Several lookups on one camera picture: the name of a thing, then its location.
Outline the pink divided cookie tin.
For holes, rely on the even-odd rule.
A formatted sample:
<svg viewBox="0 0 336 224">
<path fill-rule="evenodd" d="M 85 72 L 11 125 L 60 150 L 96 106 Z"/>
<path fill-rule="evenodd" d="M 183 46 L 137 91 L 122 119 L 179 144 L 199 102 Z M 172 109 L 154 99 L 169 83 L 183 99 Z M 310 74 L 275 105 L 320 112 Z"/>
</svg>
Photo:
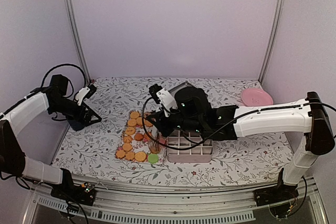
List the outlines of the pink divided cookie tin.
<svg viewBox="0 0 336 224">
<path fill-rule="evenodd" d="M 201 137 L 196 134 L 189 135 L 187 138 L 191 142 L 176 134 L 167 138 L 168 146 L 178 148 L 178 150 L 167 149 L 167 160 L 171 163 L 209 163 L 214 152 L 212 140 L 207 140 L 201 145 L 185 150 L 185 148 L 202 141 Z"/>
</svg>

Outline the floral cookie tray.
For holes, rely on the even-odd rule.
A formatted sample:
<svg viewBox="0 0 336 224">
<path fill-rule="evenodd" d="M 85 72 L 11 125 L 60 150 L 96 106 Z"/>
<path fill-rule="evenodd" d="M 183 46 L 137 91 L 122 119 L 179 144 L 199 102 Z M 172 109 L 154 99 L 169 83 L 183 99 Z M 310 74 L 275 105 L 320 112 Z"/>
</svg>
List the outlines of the floral cookie tray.
<svg viewBox="0 0 336 224">
<path fill-rule="evenodd" d="M 127 162 L 137 162 L 134 158 L 135 153 L 145 152 L 147 154 L 146 160 L 144 162 L 137 163 L 149 163 L 148 155 L 151 154 L 148 146 L 150 132 L 157 133 L 153 124 L 146 119 L 143 119 L 141 117 L 141 112 L 130 111 L 125 122 L 125 127 L 121 132 L 115 157 Z M 159 142 L 164 144 L 165 140 L 160 137 Z M 159 157 L 159 161 L 155 164 L 163 163 L 166 158 L 164 146 L 161 147 L 161 151 L 157 155 Z"/>
</svg>

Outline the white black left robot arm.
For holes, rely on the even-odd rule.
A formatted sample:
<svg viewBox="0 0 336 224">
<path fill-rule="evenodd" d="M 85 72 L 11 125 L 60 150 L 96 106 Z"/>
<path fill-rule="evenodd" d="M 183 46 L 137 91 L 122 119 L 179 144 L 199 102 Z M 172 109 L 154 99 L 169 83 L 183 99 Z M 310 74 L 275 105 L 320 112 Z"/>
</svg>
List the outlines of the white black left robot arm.
<svg viewBox="0 0 336 224">
<path fill-rule="evenodd" d="M 85 80 L 79 91 L 68 94 L 68 86 L 71 84 L 66 76 L 55 74 L 49 85 L 42 82 L 1 113 L 1 173 L 32 183 L 46 184 L 51 187 L 51 196 L 55 198 L 92 206 L 96 197 L 92 185 L 75 184 L 69 170 L 33 159 L 20 146 L 25 134 L 28 134 L 27 138 L 33 144 L 55 140 L 53 130 L 43 129 L 45 123 L 37 124 L 39 119 L 45 119 L 47 115 L 54 122 L 68 122 L 74 131 L 101 122 L 102 118 L 85 103 L 85 99 L 92 97 L 97 88 Z"/>
</svg>

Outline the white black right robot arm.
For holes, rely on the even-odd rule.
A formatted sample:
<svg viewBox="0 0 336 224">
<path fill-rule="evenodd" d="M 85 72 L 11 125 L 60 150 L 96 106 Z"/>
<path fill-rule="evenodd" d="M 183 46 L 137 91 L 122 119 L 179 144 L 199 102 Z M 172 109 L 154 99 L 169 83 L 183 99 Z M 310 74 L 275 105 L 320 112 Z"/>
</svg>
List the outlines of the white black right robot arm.
<svg viewBox="0 0 336 224">
<path fill-rule="evenodd" d="M 173 131 L 197 133 L 203 142 L 236 140 L 255 134 L 301 132 L 303 138 L 291 161 L 278 174 L 277 184 L 254 191 L 257 206 L 296 198 L 297 186 L 306 171 L 321 155 L 335 147 L 335 137 L 318 94 L 308 92 L 305 99 L 270 106 L 226 105 L 213 108 L 203 89 L 176 87 L 169 91 L 160 85 L 149 88 L 150 98 L 159 106 L 142 115 L 168 137 Z"/>
</svg>

